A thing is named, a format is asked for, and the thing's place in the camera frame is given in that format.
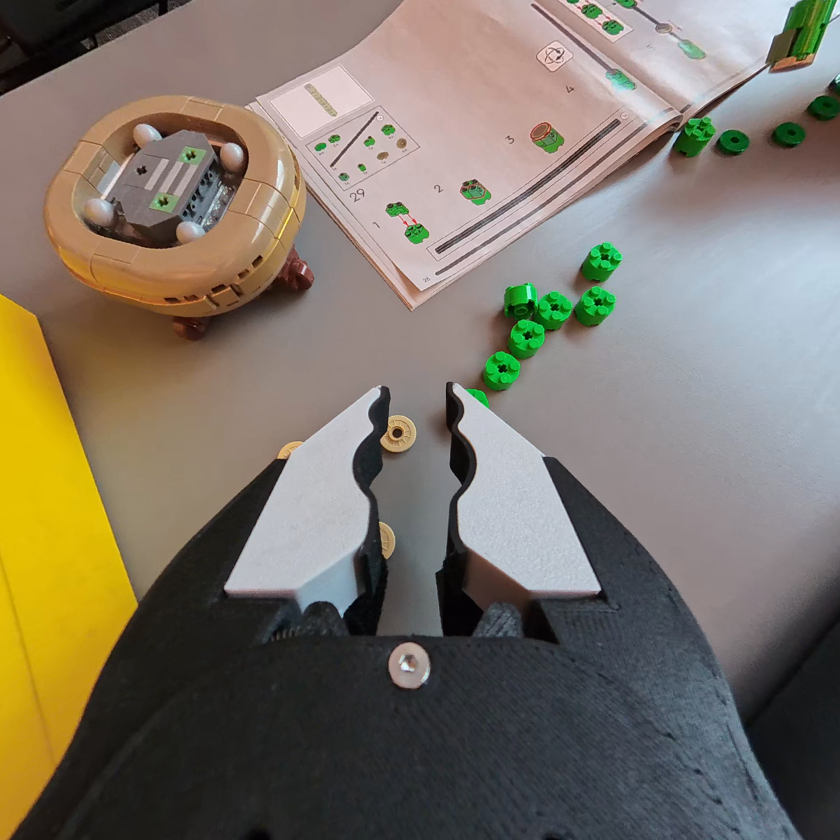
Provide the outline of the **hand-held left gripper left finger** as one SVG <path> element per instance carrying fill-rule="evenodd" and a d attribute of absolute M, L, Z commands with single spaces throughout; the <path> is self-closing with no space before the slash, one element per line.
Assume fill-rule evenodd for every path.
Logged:
<path fill-rule="evenodd" d="M 333 604 L 374 635 L 387 569 L 371 483 L 382 469 L 386 386 L 370 389 L 292 452 L 225 584 L 229 596 Z"/>

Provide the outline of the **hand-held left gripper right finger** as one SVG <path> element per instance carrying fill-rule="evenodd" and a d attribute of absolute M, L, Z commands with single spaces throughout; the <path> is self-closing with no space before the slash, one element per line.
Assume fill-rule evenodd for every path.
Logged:
<path fill-rule="evenodd" d="M 493 603 L 526 616 L 535 599 L 598 596 L 602 588 L 543 454 L 453 382 L 446 423 L 460 486 L 436 576 L 444 635 L 471 635 Z"/>

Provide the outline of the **green brick stack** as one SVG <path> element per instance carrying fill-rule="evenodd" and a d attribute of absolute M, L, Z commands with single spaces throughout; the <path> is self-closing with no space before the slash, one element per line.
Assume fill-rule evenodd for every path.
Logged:
<path fill-rule="evenodd" d="M 770 70 L 808 67 L 831 21 L 835 1 L 799 1 L 791 7 L 781 33 L 773 38 L 767 63 Z"/>

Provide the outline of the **pile of green round bricks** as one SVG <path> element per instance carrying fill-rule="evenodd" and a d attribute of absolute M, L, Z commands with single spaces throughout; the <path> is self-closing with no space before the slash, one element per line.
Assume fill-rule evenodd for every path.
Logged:
<path fill-rule="evenodd" d="M 523 283 L 508 287 L 503 299 L 505 317 L 515 319 L 507 338 L 507 349 L 493 353 L 481 372 L 487 390 L 506 391 L 518 379 L 522 362 L 544 345 L 548 333 L 560 330 L 571 318 L 594 327 L 613 312 L 616 296 L 603 287 L 621 265 L 623 254 L 609 242 L 593 247 L 581 264 L 581 275 L 590 283 L 573 303 L 557 290 L 539 296 L 536 287 Z"/>

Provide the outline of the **yellow box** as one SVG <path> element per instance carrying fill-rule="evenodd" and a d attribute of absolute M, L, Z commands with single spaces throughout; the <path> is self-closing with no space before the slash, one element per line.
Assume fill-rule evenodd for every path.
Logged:
<path fill-rule="evenodd" d="M 1 838 L 42 792 L 136 608 L 37 318 L 1 299 Z"/>

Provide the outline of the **tan brick-built pot model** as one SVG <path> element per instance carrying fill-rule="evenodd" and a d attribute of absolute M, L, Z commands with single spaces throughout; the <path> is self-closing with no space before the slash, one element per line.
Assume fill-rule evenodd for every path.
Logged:
<path fill-rule="evenodd" d="M 45 199 L 50 242 L 105 297 L 172 317 L 188 340 L 277 281 L 312 285 L 295 250 L 306 184 L 254 112 L 181 95 L 129 103 L 84 135 Z"/>

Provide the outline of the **open instruction booklet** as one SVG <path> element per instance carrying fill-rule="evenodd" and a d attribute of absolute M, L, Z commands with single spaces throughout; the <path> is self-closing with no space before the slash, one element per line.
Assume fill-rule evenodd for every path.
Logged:
<path fill-rule="evenodd" d="M 404 2 L 251 108 L 416 308 L 761 70 L 790 5 Z"/>

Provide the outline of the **green round toy brick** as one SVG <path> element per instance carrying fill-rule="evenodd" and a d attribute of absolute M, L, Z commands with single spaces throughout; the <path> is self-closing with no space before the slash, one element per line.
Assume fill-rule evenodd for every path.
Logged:
<path fill-rule="evenodd" d="M 688 119 L 677 137 L 673 151 L 694 158 L 705 150 L 717 129 L 710 117 Z"/>

